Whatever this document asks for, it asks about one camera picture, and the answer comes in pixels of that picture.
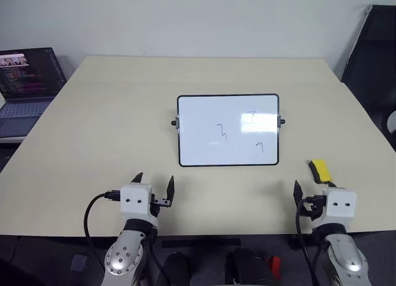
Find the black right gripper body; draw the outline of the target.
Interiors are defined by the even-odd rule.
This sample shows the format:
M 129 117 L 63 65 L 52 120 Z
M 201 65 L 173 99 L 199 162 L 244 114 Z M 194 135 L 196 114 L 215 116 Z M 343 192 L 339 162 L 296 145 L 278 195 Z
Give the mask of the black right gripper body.
M 309 217 L 312 221 L 318 219 L 324 208 L 324 196 L 313 195 L 302 199 L 301 216 Z

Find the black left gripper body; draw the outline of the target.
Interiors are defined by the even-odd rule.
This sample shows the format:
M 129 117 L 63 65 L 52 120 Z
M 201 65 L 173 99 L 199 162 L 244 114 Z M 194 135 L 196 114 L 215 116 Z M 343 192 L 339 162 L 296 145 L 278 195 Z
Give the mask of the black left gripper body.
M 150 213 L 154 217 L 158 217 L 161 207 L 166 207 L 166 208 L 171 207 L 171 199 L 170 198 L 157 199 L 154 194 L 151 194 Z

